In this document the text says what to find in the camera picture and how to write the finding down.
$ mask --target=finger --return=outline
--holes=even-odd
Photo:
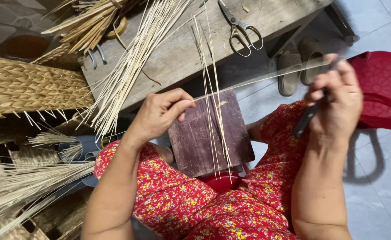
[[[308,92],[304,96],[305,105],[311,107],[315,104],[316,101],[320,100],[323,97],[323,91],[317,90],[315,92]]]
[[[190,100],[181,100],[173,104],[170,109],[163,114],[162,117],[166,119],[166,122],[172,123],[179,115],[181,115],[187,108],[190,108],[194,102]]]
[[[329,54],[326,54],[325,56],[325,59],[326,59],[326,62],[333,62],[333,60],[339,58],[339,54],[337,53],[329,53]]]
[[[326,88],[328,90],[336,90],[343,86],[341,75],[338,71],[332,70],[327,73],[328,81],[326,83]]]
[[[177,117],[177,120],[179,122],[183,122],[183,120],[185,119],[185,112],[182,112],[178,117]]]
[[[173,103],[180,100],[189,100],[194,101],[191,95],[189,95],[186,91],[181,88],[176,88],[165,93],[160,94],[161,101],[166,105],[166,107],[171,106]]]
[[[351,64],[342,60],[337,63],[336,67],[345,85],[358,86],[357,75]]]
[[[316,79],[312,84],[309,86],[310,92],[315,92],[317,90],[320,90],[322,88],[325,88],[326,85],[329,82],[329,76],[327,74],[320,74],[317,75]]]

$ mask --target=woman's left hand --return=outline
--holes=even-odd
[[[195,108],[195,102],[181,88],[162,94],[148,94],[125,135],[135,147],[141,147],[161,136],[175,119],[183,122],[187,108]]]

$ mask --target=wooden table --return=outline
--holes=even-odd
[[[264,42],[281,36],[278,43],[272,48],[269,57],[277,55],[320,11],[332,3],[332,0],[223,0],[234,16],[246,24],[255,26],[261,33]],[[199,8],[201,0],[194,0],[176,22],[170,32],[182,23],[203,10]],[[246,13],[241,4],[244,4],[249,13]],[[223,16],[216,0],[206,3],[209,15],[212,42],[217,62],[224,62],[226,57],[235,54],[229,45],[230,25]],[[142,13],[129,16],[128,28],[121,39],[129,44],[136,35]],[[198,15],[197,19],[208,34],[206,13]],[[122,110],[131,111],[139,106],[149,93],[161,92],[178,87],[185,80],[191,79],[201,72],[201,62],[194,42],[192,21],[189,21],[172,36],[164,41],[145,64],[143,70],[150,78],[160,82],[161,85],[150,80],[141,73],[133,85],[132,90],[122,106]],[[84,60],[86,70],[83,73],[89,85],[105,77],[110,73],[124,48],[117,39],[107,40],[102,43],[102,49],[107,56],[107,64],[103,65],[98,52],[95,58],[98,62],[94,70],[91,59],[87,56]],[[98,97],[101,88],[93,91],[95,98]]]

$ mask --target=scissors handle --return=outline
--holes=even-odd
[[[261,49],[264,46],[264,40],[262,39],[261,33],[255,27],[253,27],[252,25],[248,25],[248,24],[242,23],[242,22],[239,22],[238,26],[241,29],[241,31],[245,34],[245,37],[246,37],[246,40],[249,43],[249,46],[253,47],[256,50],[259,50],[259,49]],[[249,37],[249,35],[247,33],[247,29],[252,30],[259,37],[259,40],[261,40],[260,48],[256,48],[255,47],[255,45],[253,44],[252,40],[250,39],[250,37]]]
[[[232,41],[233,38],[236,38],[243,45],[243,48],[248,49],[249,54],[244,55],[244,54],[238,52],[233,45],[233,41]],[[231,26],[230,45],[231,45],[231,48],[234,50],[234,52],[238,53],[239,55],[241,55],[243,57],[248,57],[252,53],[252,51],[250,50],[250,47],[246,44],[246,42],[243,41],[243,39],[239,35],[239,32],[238,32],[237,28],[235,27],[235,25]]]

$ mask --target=brown slipper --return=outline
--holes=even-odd
[[[278,58],[278,70],[286,69],[285,72],[293,72],[302,69],[301,56],[296,48],[289,47]],[[278,77],[278,92],[283,96],[291,96],[298,89],[300,72],[285,74]]]
[[[317,66],[323,63],[323,45],[320,41],[312,37],[305,37],[298,46],[304,68]],[[311,84],[317,75],[321,74],[321,67],[303,70],[301,82],[305,85]]]

